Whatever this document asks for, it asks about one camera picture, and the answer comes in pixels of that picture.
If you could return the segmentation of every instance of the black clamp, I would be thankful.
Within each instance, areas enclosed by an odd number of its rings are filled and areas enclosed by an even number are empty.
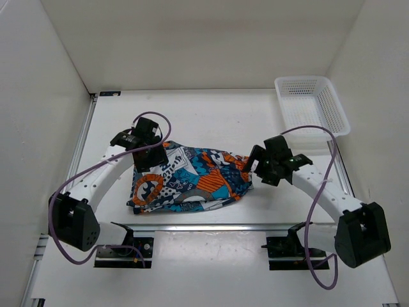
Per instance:
[[[162,140],[162,136],[156,136],[159,124],[145,117],[140,117],[134,128],[118,133],[111,141],[111,146],[118,145],[126,151],[154,145]],[[136,170],[139,173],[149,171],[150,168],[169,162],[165,148],[156,146],[132,154]]]
[[[255,161],[259,161],[254,173],[262,179],[262,183],[277,186],[281,179],[293,183],[293,172],[298,171],[301,166],[313,164],[305,155],[293,156],[288,148],[284,136],[276,136],[264,141],[265,149],[255,145],[249,156],[243,172],[251,170]]]

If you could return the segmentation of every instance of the black mounting bracket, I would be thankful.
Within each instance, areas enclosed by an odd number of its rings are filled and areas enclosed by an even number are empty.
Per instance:
[[[362,204],[339,218],[335,249],[348,267],[358,267],[390,251],[385,213],[377,203]]]

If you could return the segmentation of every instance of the white enclosure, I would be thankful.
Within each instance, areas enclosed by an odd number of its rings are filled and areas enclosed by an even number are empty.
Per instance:
[[[335,301],[340,306],[381,306],[396,303],[394,291],[401,305],[409,306],[407,0],[0,0],[0,305],[19,306],[22,300],[38,238],[47,233],[49,196],[69,172],[75,173],[77,162],[83,169],[97,161],[134,113],[167,113],[175,127],[171,138],[180,143],[248,154],[254,144],[284,128],[274,79],[287,75],[324,75],[332,81],[351,126],[339,138],[339,149],[353,192],[385,209],[392,241],[385,255],[387,270],[382,257],[356,270],[342,266],[338,290],[325,292],[308,274],[265,274],[261,253],[243,252],[249,265],[236,271],[224,267],[222,258],[220,270],[193,258],[178,259],[170,234],[157,232],[156,267],[143,275],[97,272],[90,264],[72,269],[49,242],[31,294],[48,297],[47,307],[105,306],[116,296],[124,306],[133,306],[134,291],[120,285],[150,280],[152,286],[163,287],[186,261],[186,277],[195,279],[196,273],[208,270],[203,280],[212,281],[213,275],[231,285],[225,292],[200,280],[185,285],[197,296],[200,288],[215,293],[214,306],[335,306]],[[91,107],[89,93],[105,90],[123,92],[116,100],[99,97]],[[223,135],[208,129],[212,120],[224,129]],[[323,169],[327,148],[313,160]],[[337,163],[332,177],[348,189],[342,161]],[[124,181],[109,191],[99,218],[156,230],[198,224],[282,227],[305,219],[310,202],[289,185],[267,189],[256,181],[256,190],[243,202],[222,210],[135,217],[124,204],[130,176],[125,173]],[[331,223],[322,210],[314,220]],[[238,246],[258,246],[263,237],[263,232],[252,232]],[[173,238],[187,248],[207,240],[198,233]],[[215,246],[218,240],[229,246],[236,237],[221,233],[213,240]],[[222,252],[222,257],[240,257]],[[219,256],[217,248],[210,248],[207,255],[214,253]],[[167,275],[160,268],[169,259],[176,265]],[[76,283],[79,274],[82,279]],[[257,282],[249,283],[246,276]],[[184,282],[179,279],[179,286]],[[91,292],[81,297],[85,287]],[[298,289],[297,295],[286,290],[291,287]],[[205,304],[205,297],[194,302],[175,294],[167,296],[170,301],[157,292],[150,294],[155,298],[144,297],[148,288],[138,288],[140,305]],[[362,291],[371,297],[366,300]],[[232,299],[236,292],[241,299]]]

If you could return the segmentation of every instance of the white wall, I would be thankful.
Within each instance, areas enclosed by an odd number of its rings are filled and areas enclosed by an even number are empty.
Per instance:
[[[323,75],[363,0],[42,0],[90,91]]]
[[[351,123],[340,148],[352,186],[385,209],[385,257],[409,306],[409,1],[366,0],[328,76]]]
[[[89,96],[39,0],[0,0],[0,306],[18,306]]]

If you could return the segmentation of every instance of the orange pattern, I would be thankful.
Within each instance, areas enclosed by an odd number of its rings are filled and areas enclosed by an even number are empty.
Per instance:
[[[213,169],[209,175],[200,177],[196,187],[200,190],[213,193],[225,184],[219,169]]]
[[[223,152],[223,158],[226,162],[230,162],[230,163],[234,163],[236,168],[238,170],[240,170],[240,174],[244,180],[244,182],[249,182],[250,181],[250,177],[249,177],[249,173],[243,173],[242,170],[245,166],[245,164],[247,163],[247,159],[249,157],[243,157],[243,160],[240,161],[238,160],[236,157],[233,157],[230,153],[228,152]]]
[[[138,198],[138,190],[141,185],[149,181],[154,181],[154,182],[157,182],[158,184],[145,200],[140,200]],[[157,174],[146,174],[145,176],[143,176],[136,182],[134,197],[132,198],[132,200],[138,206],[146,206],[159,195],[160,190],[162,190],[163,186],[164,186],[164,177],[157,175]]]

